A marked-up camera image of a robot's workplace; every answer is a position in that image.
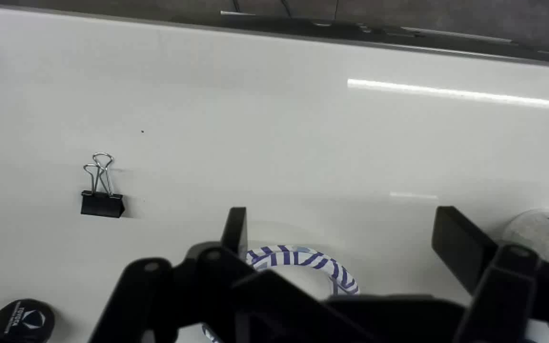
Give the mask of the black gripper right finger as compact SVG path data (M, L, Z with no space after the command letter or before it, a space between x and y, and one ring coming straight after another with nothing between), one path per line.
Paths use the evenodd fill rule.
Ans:
M498 252L498 245L454 206L437 208L431 248L469 294Z

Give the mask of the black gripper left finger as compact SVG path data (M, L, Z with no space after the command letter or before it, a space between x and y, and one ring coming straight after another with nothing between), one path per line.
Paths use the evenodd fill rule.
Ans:
M225 222L225 229L223 229L223 237L221 237L221 245L225 248L229 248L233 254L236 256L244 256L246 254L246 246L248 246L248 212L244 208L231 208L227 222Z

